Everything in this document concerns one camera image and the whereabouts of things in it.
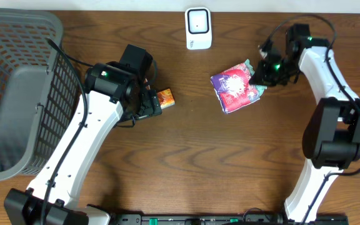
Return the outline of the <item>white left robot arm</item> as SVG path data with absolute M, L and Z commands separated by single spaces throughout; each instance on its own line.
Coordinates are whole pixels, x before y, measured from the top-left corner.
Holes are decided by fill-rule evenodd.
M 121 122 L 148 118 L 159 101 L 146 76 L 154 60 L 122 59 L 89 68 L 76 113 L 52 156 L 25 191 L 11 189 L 4 208 L 11 224 L 109 224 L 110 213 L 78 207 L 84 180 L 96 154 Z

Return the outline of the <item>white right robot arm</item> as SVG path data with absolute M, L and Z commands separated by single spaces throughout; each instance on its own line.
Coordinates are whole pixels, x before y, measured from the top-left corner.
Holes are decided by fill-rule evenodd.
M 360 98 L 349 87 L 334 58 L 333 42 L 312 37 L 308 24 L 286 31 L 286 55 L 268 38 L 250 84 L 273 87 L 304 74 L 316 108 L 302 136 L 304 167 L 284 202 L 284 221 L 314 224 L 317 211 L 336 178 L 360 173 Z

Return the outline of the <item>green wet wipes packet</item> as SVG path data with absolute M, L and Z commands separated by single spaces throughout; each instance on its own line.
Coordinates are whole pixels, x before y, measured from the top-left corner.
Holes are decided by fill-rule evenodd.
M 249 73 L 251 74 L 251 78 L 252 78 L 254 76 L 255 70 L 254 70 L 253 66 L 251 65 L 251 63 L 250 63 L 250 60 L 246 59 L 244 64 L 246 65 Z M 258 93 L 259 97 L 261 97 L 263 95 L 263 93 L 265 92 L 265 90 L 268 88 L 267 86 L 258 85 L 258 84 L 253 84 L 253 86 L 257 90 L 257 93 Z

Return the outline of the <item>orange tissue packet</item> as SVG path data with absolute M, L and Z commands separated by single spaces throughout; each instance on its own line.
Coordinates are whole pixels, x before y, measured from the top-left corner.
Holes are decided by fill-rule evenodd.
M 170 88 L 159 91 L 157 96 L 161 109 L 166 109 L 175 105 L 175 99 Z

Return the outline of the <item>purple red snack bag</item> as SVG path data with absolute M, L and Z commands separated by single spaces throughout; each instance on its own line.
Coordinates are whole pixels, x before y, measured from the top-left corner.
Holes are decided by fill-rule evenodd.
M 250 84 L 249 80 L 253 75 L 254 69 L 247 59 L 211 76 L 211 84 L 225 114 L 237 111 L 260 99 L 266 87 Z

